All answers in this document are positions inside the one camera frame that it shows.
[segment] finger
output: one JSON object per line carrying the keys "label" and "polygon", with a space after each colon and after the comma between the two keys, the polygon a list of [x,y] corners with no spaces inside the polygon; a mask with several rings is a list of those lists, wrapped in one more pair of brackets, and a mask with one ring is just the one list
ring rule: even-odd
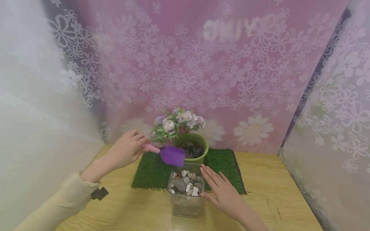
{"label": "finger", "polygon": [[136,141],[136,145],[139,148],[143,143],[148,143],[148,142],[149,142],[149,139],[144,136],[141,139]]}
{"label": "finger", "polygon": [[128,132],[127,137],[133,137],[136,136],[137,134],[139,134],[139,132],[136,129],[133,129]]}
{"label": "finger", "polygon": [[123,136],[122,136],[121,138],[127,138],[127,137],[128,137],[128,135],[129,135],[129,133],[130,133],[130,131],[125,132],[125,134],[123,134]]}
{"label": "finger", "polygon": [[218,202],[218,200],[211,196],[209,193],[202,192],[200,193],[200,196],[212,202],[212,204],[214,204],[217,208],[220,207],[220,202]]}
{"label": "finger", "polygon": [[204,164],[202,164],[202,167],[201,167],[201,173],[204,177],[204,179],[206,180],[206,182],[209,184],[209,186],[211,187],[212,191],[215,192],[217,191],[218,187],[217,187],[217,184],[212,180],[212,178],[207,174],[207,172],[205,171],[205,167],[203,167]]}
{"label": "finger", "polygon": [[141,138],[144,138],[144,137],[145,137],[145,135],[143,133],[139,133],[139,134],[133,136],[133,139],[135,141],[138,141],[138,140],[140,140]]}
{"label": "finger", "polygon": [[149,149],[147,148],[140,148],[135,152],[134,157],[137,159],[141,154],[148,152],[148,151]]}
{"label": "finger", "polygon": [[210,167],[203,167],[206,173],[209,175],[210,178],[218,185],[220,186],[221,183],[223,182],[222,178],[217,175]]}
{"label": "finger", "polygon": [[231,184],[230,183],[230,181],[229,181],[229,179],[220,171],[220,176],[221,176],[221,178],[226,182],[226,183],[228,183],[228,184]]}

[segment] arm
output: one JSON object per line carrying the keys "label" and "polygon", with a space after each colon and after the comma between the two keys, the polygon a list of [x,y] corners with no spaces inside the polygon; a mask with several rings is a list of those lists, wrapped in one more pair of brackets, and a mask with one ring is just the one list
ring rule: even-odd
{"label": "arm", "polygon": [[202,164],[201,172],[216,198],[202,192],[206,198],[231,219],[239,222],[248,231],[268,231],[259,215],[241,198],[229,180],[220,172],[217,175],[210,167]]}
{"label": "arm", "polygon": [[124,134],[106,155],[94,161],[81,174],[72,174],[60,190],[27,217],[15,231],[55,230],[64,220],[86,207],[101,178],[135,162],[142,153],[147,152],[147,149],[140,148],[146,142],[148,139],[136,130]]}

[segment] sleeve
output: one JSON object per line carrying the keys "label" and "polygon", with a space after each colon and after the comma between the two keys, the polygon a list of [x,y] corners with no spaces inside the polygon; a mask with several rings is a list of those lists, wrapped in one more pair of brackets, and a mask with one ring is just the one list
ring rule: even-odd
{"label": "sleeve", "polygon": [[72,174],[60,190],[28,216],[15,231],[51,231],[64,220],[83,210],[91,200],[91,193],[100,182],[83,182],[80,173]]}

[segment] pink backdrop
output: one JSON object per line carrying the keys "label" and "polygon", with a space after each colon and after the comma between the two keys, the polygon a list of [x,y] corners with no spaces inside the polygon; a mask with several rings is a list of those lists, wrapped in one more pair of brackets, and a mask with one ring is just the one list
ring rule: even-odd
{"label": "pink backdrop", "polygon": [[55,24],[107,140],[179,106],[212,147],[277,153],[347,2],[80,0]]}

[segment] person's left hand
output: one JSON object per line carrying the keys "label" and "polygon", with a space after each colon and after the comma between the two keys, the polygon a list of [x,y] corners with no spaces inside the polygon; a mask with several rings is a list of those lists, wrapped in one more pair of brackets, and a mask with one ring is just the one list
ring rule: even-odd
{"label": "person's left hand", "polygon": [[134,163],[141,154],[148,152],[148,149],[140,148],[144,143],[148,143],[148,138],[137,130],[126,132],[113,147],[103,156],[108,161],[113,170],[123,168]]}

